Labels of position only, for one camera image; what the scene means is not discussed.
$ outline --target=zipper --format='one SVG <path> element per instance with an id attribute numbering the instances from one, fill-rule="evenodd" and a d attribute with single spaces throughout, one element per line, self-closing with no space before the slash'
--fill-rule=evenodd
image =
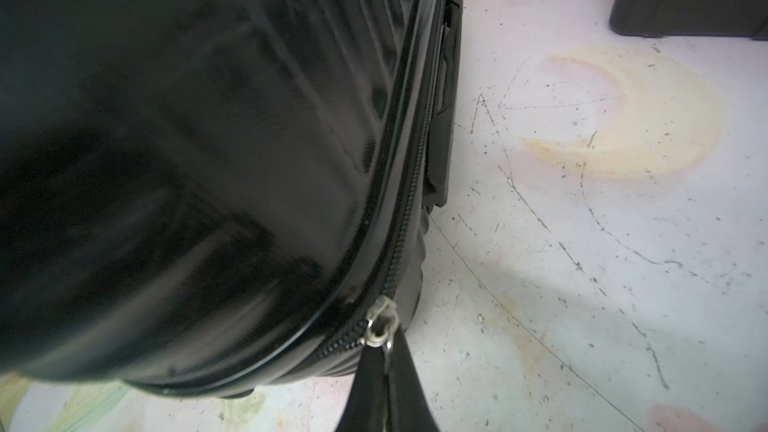
<path id="1" fill-rule="evenodd" d="M 408 185 L 408 196 L 406 197 L 406 204 L 405 204 L 403 217 L 410 217 L 413 211 L 413 202 L 416 198 L 418 180 L 422 178 L 422 175 L 418 173 L 418 171 L 422 168 L 422 163 L 425 155 L 424 149 L 426 148 L 429 115 L 430 115 L 429 113 L 425 113 L 423 117 L 422 130 L 419 133 L 418 145 L 416 148 L 416 157 L 417 157 L 416 167 L 414 168 L 414 172 L 411 177 L 411 183 Z M 400 267 L 402 266 L 402 255 L 406 248 L 407 234 L 408 234 L 408 220 L 403 220 L 397 232 L 397 237 L 395 239 L 395 247 L 392 251 L 392 260 L 389 263 L 389 268 L 384 278 L 384 285 L 382 286 L 382 290 L 379 297 L 377 298 L 376 302 L 373 303 L 371 308 L 376 306 L 379 303 L 379 301 L 382 300 L 381 297 L 388 298 L 389 301 L 394 304 L 393 299 L 395 297 L 395 290 L 397 287 L 397 277 L 400 272 Z M 318 353 L 316 353 L 316 356 L 311 360 L 308 360 L 307 363 L 314 364 L 315 362 L 322 360 L 331 354 L 352 350 L 354 348 L 358 348 L 364 345 L 366 330 L 370 326 L 370 322 L 368 319 L 369 312 L 366 313 L 365 318 L 361 319 L 359 322 L 352 325 L 349 331 L 347 331 L 343 336 L 333 341 L 331 344 L 329 344 L 328 346 L 320 350 Z"/>
<path id="2" fill-rule="evenodd" d="M 395 297 L 397 288 L 398 275 L 402 266 L 402 256 L 406 249 L 406 236 L 408 235 L 409 225 L 408 218 L 413 212 L 413 203 L 416 199 L 418 181 L 423 180 L 423 175 L 420 173 L 420 171 L 422 170 L 426 158 L 426 142 L 428 138 L 429 123 L 432 119 L 432 109 L 435 106 L 435 85 L 438 80 L 437 61 L 439 60 L 442 54 L 442 49 L 445 45 L 443 43 L 445 29 L 447 27 L 445 15 L 443 18 L 441 18 L 441 20 L 441 29 L 436 34 L 436 39 L 440 41 L 440 44 L 436 54 L 433 57 L 433 60 L 435 61 L 435 63 L 432 64 L 434 71 L 432 73 L 431 82 L 429 84 L 429 90 L 432 92 L 432 94 L 428 99 L 428 103 L 426 104 L 426 107 L 424 108 L 425 111 L 422 115 L 421 131 L 418 135 L 418 143 L 416 145 L 416 163 L 414 164 L 413 172 L 411 174 L 410 184 L 408 184 L 408 195 L 406 196 L 406 202 L 402 214 L 404 220 L 402 220 L 397 231 L 397 236 L 395 237 L 395 245 L 394 249 L 392 250 L 392 259 L 389 262 L 389 268 L 385 274 L 382 289 L 379 291 L 377 300 L 373 303 L 371 308 L 376 306 L 376 304 L 379 303 L 379 300 L 382 300 L 381 297 L 388 298 L 390 302 L 394 304 L 393 299 Z M 370 326 L 367 316 L 368 313 L 366 313 L 365 318 L 361 318 L 358 322 L 348 326 L 348 330 L 341 337 L 323 347 L 321 350 L 315 352 L 304 362 L 304 364 L 306 366 L 310 366 L 320 360 L 323 360 L 329 355 L 345 352 L 363 346 L 365 344 L 366 330 Z"/>

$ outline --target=yellow stain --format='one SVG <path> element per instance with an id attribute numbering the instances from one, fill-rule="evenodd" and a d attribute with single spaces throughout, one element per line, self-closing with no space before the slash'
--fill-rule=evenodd
<path id="1" fill-rule="evenodd" d="M 31 380 L 17 375 L 0 378 L 0 421 L 5 427 L 11 425 L 16 408 L 31 386 Z"/>
<path id="2" fill-rule="evenodd" d="M 592 139 L 521 138 L 553 165 L 581 173 L 586 163 L 585 175 L 605 178 L 663 175 L 703 158 L 726 130 L 726 107 L 717 91 L 664 54 L 599 45 L 552 57 L 602 69 L 624 94 L 617 119 Z"/>

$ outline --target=metal zipper slider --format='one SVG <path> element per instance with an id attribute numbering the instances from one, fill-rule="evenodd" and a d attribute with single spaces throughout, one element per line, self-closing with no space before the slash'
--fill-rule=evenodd
<path id="1" fill-rule="evenodd" d="M 360 337 L 360 343 L 370 347 L 386 345 L 385 354 L 392 350 L 395 332 L 400 326 L 397 304 L 386 295 L 379 295 L 366 312 L 368 326 Z"/>

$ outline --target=scratch mark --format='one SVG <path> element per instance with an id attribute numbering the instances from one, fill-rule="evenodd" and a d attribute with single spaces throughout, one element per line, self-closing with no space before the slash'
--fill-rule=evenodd
<path id="1" fill-rule="evenodd" d="M 461 215 L 461 214 L 456 214 L 456 215 L 458 216 L 458 220 L 462 221 L 462 224 L 464 224 L 465 226 L 467 226 L 467 228 L 469 229 L 469 231 L 470 231 L 471 233 L 475 234 L 475 231 L 474 231 L 474 230 L 472 230 L 472 227 L 470 227 L 470 226 L 469 226 L 469 224 L 467 224 L 466 222 L 464 222 L 464 219 L 462 218 L 462 215 Z"/>
<path id="2" fill-rule="evenodd" d="M 485 107 L 485 113 L 488 114 L 488 118 L 491 120 L 491 125 L 493 125 L 493 128 L 496 131 L 496 135 L 499 135 L 498 128 L 496 127 L 496 121 L 493 119 L 493 115 L 491 115 L 491 111 L 488 108 L 488 104 L 485 103 L 485 97 L 483 96 L 483 94 L 480 94 L 480 97 L 482 97 L 482 106 Z"/>
<path id="3" fill-rule="evenodd" d="M 573 257 L 571 257 L 571 253 L 570 253 L 570 252 L 568 252 L 568 249 L 566 249 L 566 248 L 565 248 L 565 245 L 563 245 L 563 243 L 562 243 L 562 242 L 558 242 L 558 244 L 560 244 L 560 248 L 562 248 L 562 249 L 563 249 L 563 252 L 565 252 L 565 254 L 568 256 L 568 258 L 570 258 L 570 259 L 571 259 L 571 262 L 572 262 L 572 263 L 573 263 L 573 264 L 576 266 L 576 268 L 577 268 L 579 271 L 581 271 L 581 273 L 582 273 L 582 274 L 586 274 L 586 272 L 584 272 L 584 270 L 581 268 L 581 263 L 580 263 L 580 262 L 576 262 L 576 261 L 574 260 L 574 258 L 573 258 Z"/>
<path id="4" fill-rule="evenodd" d="M 634 330 L 638 331 L 638 333 L 642 335 L 643 338 L 648 338 L 648 336 L 644 334 L 643 331 L 640 330 L 640 328 L 636 325 L 635 322 L 632 322 L 632 327 L 634 327 Z"/>
<path id="5" fill-rule="evenodd" d="M 525 63 L 528 62 L 528 60 L 530 60 L 532 57 L 533 57 L 533 55 L 531 55 L 529 58 L 527 58 L 523 62 L 520 62 L 520 65 L 518 66 L 518 69 L 514 72 L 514 75 L 512 76 L 512 80 L 509 81 L 509 86 L 507 86 L 507 91 L 504 92 L 504 95 L 502 96 L 502 99 L 498 101 L 498 105 L 496 107 L 501 107 L 502 106 L 502 104 L 504 103 L 504 99 L 507 98 L 507 94 L 509 93 L 509 90 L 512 88 L 512 84 L 514 83 L 514 80 L 518 78 L 518 73 L 520 72 L 520 69 L 522 69 L 523 65 L 525 65 Z"/>
<path id="6" fill-rule="evenodd" d="M 664 379 L 664 376 L 661 373 L 661 364 L 659 364 L 659 358 L 656 357 L 656 350 L 654 350 L 654 348 L 652 348 L 650 346 L 650 344 L 648 344 L 648 347 L 645 350 L 648 350 L 650 352 L 650 354 L 654 356 L 654 362 L 656 362 L 656 371 L 659 374 L 659 380 L 661 381 L 661 387 L 669 390 L 670 386 L 667 384 L 667 381 Z"/>
<path id="7" fill-rule="evenodd" d="M 533 332 L 531 332 L 531 331 L 530 331 L 530 330 L 529 330 L 527 327 L 525 327 L 525 324 L 524 324 L 523 322 L 521 322 L 521 321 L 520 321 L 520 320 L 519 320 L 517 317 L 515 317 L 515 316 L 514 316 L 514 314 L 513 314 L 512 312 L 510 312 L 510 311 L 509 311 L 509 309 L 507 309 L 507 307 L 506 307 L 506 306 L 505 306 L 503 303 L 501 303 L 501 301 L 499 301 L 499 300 L 496 298 L 496 296 L 493 294 L 493 292 L 491 292 L 491 291 L 490 291 L 490 290 L 489 290 L 487 287 L 485 287 L 485 284 L 482 282 L 482 280 L 480 280 L 480 277 L 478 277 L 478 276 L 477 276 L 477 274 L 475 274 L 475 271 L 473 271 L 473 270 L 472 270 L 472 269 L 469 267 L 469 265 L 467 265 L 467 262 L 466 262 L 466 260 L 464 260 L 464 257 L 462 257 L 462 255 L 458 253 L 458 251 L 456 250 L 456 246 L 454 246 L 454 245 L 451 245 L 451 241 L 449 241 L 449 240 L 448 240 L 448 237 L 446 236 L 446 234 L 444 234 L 444 233 L 443 233 L 443 231 L 440 229 L 440 227 L 437 225 L 437 222 L 435 222 L 435 219 L 434 219 L 433 217 L 430 217 L 429 219 L 430 219 L 430 220 L 432 220 L 432 223 L 433 223 L 433 224 L 435 224 L 435 228 L 438 230 L 438 232 L 440 232 L 440 235 L 442 235 L 442 237 L 443 237 L 443 238 L 446 240 L 447 244 L 448 244 L 448 245 L 451 247 L 451 249 L 453 249 L 454 253 L 455 253 L 455 254 L 456 254 L 456 256 L 458 257 L 458 259 L 459 259 L 460 261 L 462 261 L 462 264 L 464 264 L 464 266 L 467 268 L 467 270 L 469 271 L 469 273 L 470 273 L 470 274 L 472 274 L 472 276 L 473 276 L 473 277 L 475 277 L 475 280 L 476 280 L 476 281 L 477 281 L 477 282 L 480 284 L 480 286 L 481 286 L 481 287 L 483 287 L 483 289 L 485 289 L 485 291 L 488 293 L 488 295 L 490 295 L 490 296 L 491 296 L 491 298 L 494 300 L 494 302 L 496 302 L 496 304 L 497 304 L 499 307 L 503 308 L 503 309 L 504 309 L 504 311 L 505 311 L 505 312 L 506 312 L 506 313 L 509 315 L 509 317 L 510 317 L 510 318 L 511 318 L 513 321 L 515 321 L 515 322 L 517 323 L 517 326 L 519 326 L 520 328 L 522 328 L 524 331 L 526 331 L 526 332 L 528 333 L 528 335 L 530 335 L 531 337 L 533 337 L 533 340 L 535 340 L 535 341 L 539 342 L 539 344 L 540 344 L 540 345 L 541 345 L 541 346 L 544 348 L 544 350 L 546 350 L 547 352 L 549 352 L 549 353 L 552 355 L 552 357 L 554 357 L 555 359 L 557 359 L 557 360 L 560 362 L 560 364 L 561 364 L 561 365 L 563 365 L 564 367 L 567 367 L 567 368 L 568 368 L 568 369 L 571 371 L 571 373 L 572 373 L 574 376 L 576 376 L 576 378 L 577 378 L 577 379 L 581 380 L 581 382 L 582 382 L 584 385 L 586 385 L 588 388 L 590 388 L 590 389 L 591 389 L 593 392 L 595 392 L 597 396 L 599 396 L 601 399 L 605 400 L 606 404 L 608 404 L 609 406 L 611 406 L 612 408 L 614 408 L 614 410 L 616 410 L 617 412 L 619 412 L 619 413 L 622 415 L 622 417 L 624 417 L 625 419 L 627 419 L 627 420 L 630 422 L 630 424 L 632 424 L 633 426 L 637 427 L 637 428 L 638 428 L 638 430 L 639 430 L 640 432 L 645 432 L 645 429 L 643 429 L 643 427 L 640 427 L 639 425 L 637 425 L 637 424 L 634 422 L 634 420 L 632 420 L 631 418 L 629 418 L 629 416 L 628 416 L 628 415 L 626 415 L 624 412 L 622 412 L 620 408 L 616 407 L 616 406 L 613 404 L 613 402 L 611 402 L 611 401 L 610 401 L 609 399 L 607 399 L 607 398 L 606 398 L 604 395 L 602 395 L 602 394 L 600 393 L 600 390 L 596 389 L 596 388 L 595 388 L 595 387 L 594 387 L 592 384 L 590 384 L 590 383 L 589 383 L 589 382 L 587 382 L 587 381 L 586 381 L 586 380 L 585 380 L 583 377 L 581 377 L 581 375 L 579 375 L 579 374 L 578 374 L 578 372 L 576 372 L 575 370 L 573 370 L 573 368 L 571 367 L 571 365 L 570 365 L 570 364 L 567 364 L 567 363 L 565 362 L 565 360 L 561 359 L 561 358 L 560 358 L 560 356 L 558 356 L 558 355 L 557 355 L 555 352 L 553 352 L 553 351 L 552 351 L 552 350 L 551 350 L 549 347 L 547 347 L 547 345 L 546 345 L 544 342 L 540 341 L 540 340 L 539 340 L 539 338 L 536 336 L 536 334 L 534 334 L 534 333 L 533 333 Z"/>
<path id="8" fill-rule="evenodd" d="M 523 106 L 523 107 L 502 107 L 501 104 L 499 104 L 500 107 L 506 110 L 525 110 L 525 109 L 561 109 L 562 107 L 578 107 L 578 106 L 585 106 L 589 103 L 596 103 L 596 102 L 603 102 L 605 100 L 619 100 L 623 99 L 624 96 L 618 96 L 618 97 L 603 97 L 602 99 L 596 99 L 596 100 L 588 100 L 586 102 L 578 102 L 578 103 L 564 103 L 564 104 L 557 104 L 554 106 Z"/>
<path id="9" fill-rule="evenodd" d="M 520 191 L 518 190 L 518 188 L 514 186 L 514 181 L 512 180 L 512 177 L 508 176 L 507 173 L 504 172 L 504 169 L 501 166 L 498 166 L 498 169 L 502 171 L 502 174 L 504 174 L 504 177 L 507 178 L 507 184 L 509 184 L 509 186 L 512 188 L 514 193 L 518 195 L 518 198 L 521 200 L 521 202 L 523 202 L 525 204 L 525 206 L 528 207 L 528 210 L 530 211 L 530 213 L 533 214 L 534 217 L 536 217 L 536 220 L 538 220 L 538 223 L 542 224 L 542 227 L 547 229 L 547 232 L 551 232 L 549 230 L 549 227 L 547 227 L 547 225 L 544 224 L 544 221 L 542 220 L 542 218 L 539 217 L 538 214 L 533 210 L 533 207 L 531 207 L 528 204 L 528 201 L 526 201 L 525 198 L 523 198 L 523 196 L 520 193 Z"/>
<path id="10" fill-rule="evenodd" d="M 648 340 L 648 334 L 641 331 L 635 322 L 632 322 L 632 327 L 634 327 L 634 330 L 638 331 L 638 333 L 642 338 Z M 669 390 L 670 386 L 667 384 L 667 381 L 664 379 L 664 375 L 661 373 L 661 363 L 659 363 L 659 358 L 656 356 L 656 350 L 654 350 L 654 348 L 650 346 L 650 342 L 646 342 L 645 350 L 650 352 L 650 354 L 654 358 L 654 362 L 656 362 L 656 372 L 659 375 L 659 382 L 661 382 L 661 387 Z"/>
<path id="11" fill-rule="evenodd" d="M 646 262 L 648 262 L 649 264 L 653 264 L 653 265 L 663 265 L 661 262 L 654 262 L 654 261 L 650 260 L 650 259 L 649 259 L 648 257 L 646 257 L 645 255 L 642 255 L 642 254 L 640 254 L 638 251 L 634 250 L 632 247 L 630 247 L 630 246 L 628 246 L 628 245 L 624 244 L 624 243 L 623 243 L 621 240 L 619 240 L 619 239 L 618 239 L 618 238 L 617 238 L 615 235 L 611 234 L 611 233 L 610 233 L 610 231 L 609 231 L 609 230 L 607 230 L 607 229 L 605 228 L 605 226 L 603 226 L 603 225 L 600 223 L 600 220 L 598 220 L 598 216 L 596 216 L 596 215 L 594 214 L 594 211 L 592 210 L 592 207 L 590 207 L 590 205 L 589 205 L 589 201 L 587 200 L 587 194 L 586 194 L 586 193 L 584 193 L 584 170 L 585 170 L 586 168 L 587 168 L 587 163 L 586 163 L 586 162 L 584 162 L 584 164 L 581 166 L 581 181 L 579 181 L 579 188 L 581 189 L 581 197 L 582 197 L 582 199 L 584 200 L 584 204 L 586 204 L 586 205 L 587 205 L 587 210 L 589 210 L 589 213 L 590 213 L 590 215 L 592 216 L 592 218 L 594 219 L 594 222 L 595 222 L 596 224 L 598 224 L 598 226 L 600 227 L 600 230 L 601 230 L 602 232 L 605 232 L 606 234 L 608 234 L 608 235 L 609 235 L 609 236 L 610 236 L 610 237 L 611 237 L 613 240 L 615 240 L 615 241 L 616 241 L 616 243 L 617 243 L 617 244 L 619 244 L 620 246 L 622 246 L 622 247 L 626 248 L 626 249 L 627 249 L 629 252 L 632 252 L 633 254 L 637 255 L 639 258 L 642 258 L 643 260 L 645 260 L 645 261 L 646 261 Z"/>
<path id="12" fill-rule="evenodd" d="M 475 131 L 475 120 L 478 118 L 478 108 L 480 107 L 480 97 L 482 97 L 482 94 L 478 96 L 478 99 L 475 102 L 475 116 L 472 118 L 472 127 L 469 129 L 469 133 L 473 133 Z"/>
<path id="13" fill-rule="evenodd" d="M 587 144 L 587 149 L 589 149 L 590 147 L 592 147 L 592 141 L 594 140 L 594 137 L 595 137 L 597 134 L 598 134 L 598 131 L 597 131 L 597 130 L 595 130 L 595 131 L 594 131 L 594 134 L 592 134 L 592 137 L 590 137 L 590 138 L 589 138 L 589 144 Z"/>

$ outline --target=green stain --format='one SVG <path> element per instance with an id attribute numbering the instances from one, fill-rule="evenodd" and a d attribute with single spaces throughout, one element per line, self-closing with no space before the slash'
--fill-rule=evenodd
<path id="1" fill-rule="evenodd" d="M 122 384 L 80 385 L 45 432 L 75 432 L 99 422 L 128 393 Z"/>
<path id="2" fill-rule="evenodd" d="M 266 395 L 255 392 L 245 399 L 222 400 L 221 413 L 226 421 L 226 428 L 248 424 L 261 412 L 266 402 Z"/>

